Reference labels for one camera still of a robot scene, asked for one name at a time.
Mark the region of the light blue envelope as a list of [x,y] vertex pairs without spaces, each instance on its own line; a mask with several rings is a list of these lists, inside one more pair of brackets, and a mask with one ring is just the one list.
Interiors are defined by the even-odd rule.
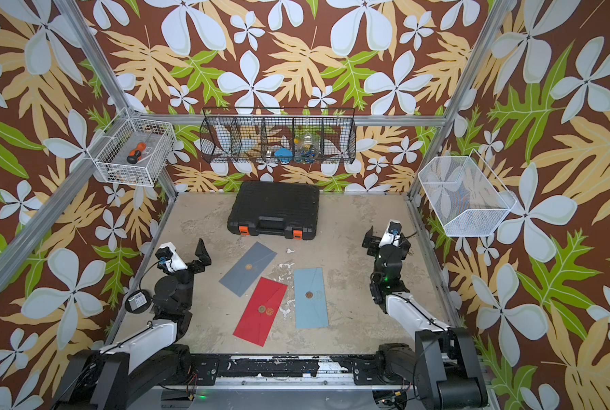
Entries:
[[296,328],[329,326],[327,299],[321,268],[298,269],[294,273]]

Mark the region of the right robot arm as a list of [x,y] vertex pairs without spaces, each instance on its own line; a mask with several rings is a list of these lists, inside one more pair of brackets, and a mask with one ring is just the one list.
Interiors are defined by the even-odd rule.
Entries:
[[361,246],[373,258],[369,290],[373,302],[414,339],[385,343],[377,352],[380,376],[414,387],[414,398],[426,409],[479,409],[489,395],[470,332],[428,312],[402,281],[402,265],[411,244],[402,224],[390,220],[381,236],[369,229]]

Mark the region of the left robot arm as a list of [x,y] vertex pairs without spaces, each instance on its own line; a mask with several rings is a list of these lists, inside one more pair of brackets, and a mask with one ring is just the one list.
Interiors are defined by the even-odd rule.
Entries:
[[190,374],[191,353],[179,341],[192,320],[194,278],[212,260],[202,240],[194,261],[184,262],[172,243],[161,244],[156,259],[164,275],[154,290],[138,288],[125,301],[127,312],[151,310],[152,320],[122,341],[73,356],[52,408],[127,409],[165,380]]

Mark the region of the red envelope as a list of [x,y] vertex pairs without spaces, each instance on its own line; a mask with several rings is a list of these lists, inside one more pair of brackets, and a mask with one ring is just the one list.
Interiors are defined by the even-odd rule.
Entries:
[[288,286],[260,278],[233,336],[263,347],[272,329]]

